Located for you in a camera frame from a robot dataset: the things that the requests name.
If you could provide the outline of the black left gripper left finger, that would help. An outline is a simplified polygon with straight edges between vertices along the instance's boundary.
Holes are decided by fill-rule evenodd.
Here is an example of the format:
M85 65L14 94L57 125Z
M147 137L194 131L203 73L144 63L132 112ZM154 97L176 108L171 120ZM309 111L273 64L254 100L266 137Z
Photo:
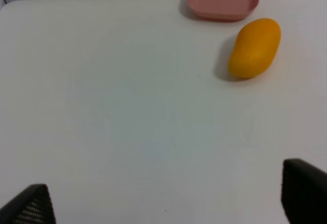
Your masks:
M1 223L55 224L56 217L46 184L32 184L1 208Z

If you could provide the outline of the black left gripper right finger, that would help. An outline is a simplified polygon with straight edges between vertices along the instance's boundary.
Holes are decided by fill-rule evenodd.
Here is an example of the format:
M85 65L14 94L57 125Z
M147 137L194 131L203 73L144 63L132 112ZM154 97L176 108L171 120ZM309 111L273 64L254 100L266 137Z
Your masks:
M326 172L301 159L284 160L281 202L289 223L326 223Z

